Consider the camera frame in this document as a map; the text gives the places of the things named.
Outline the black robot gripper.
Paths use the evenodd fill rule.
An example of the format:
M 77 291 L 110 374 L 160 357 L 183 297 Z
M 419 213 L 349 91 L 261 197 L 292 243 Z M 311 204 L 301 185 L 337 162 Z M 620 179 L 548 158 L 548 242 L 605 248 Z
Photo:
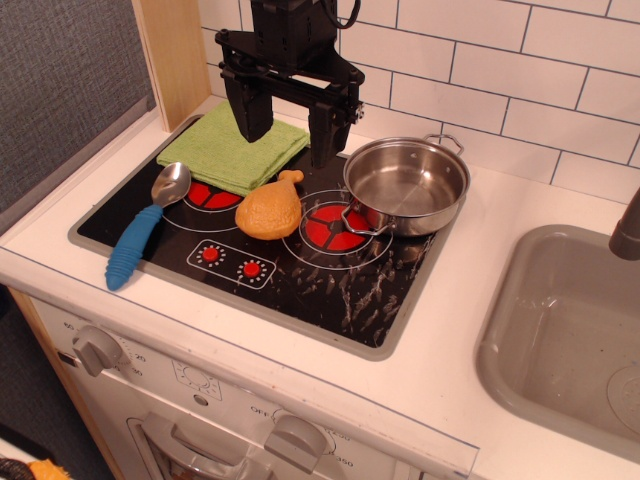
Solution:
M 336 1 L 253 1 L 253 29 L 222 29 L 215 41 L 227 99 L 241 136 L 260 140 L 273 126 L 272 99 L 309 108 L 311 162 L 323 168 L 343 151 L 362 117 L 364 74 L 335 47 L 338 32 L 355 25 L 361 3 L 345 22 Z

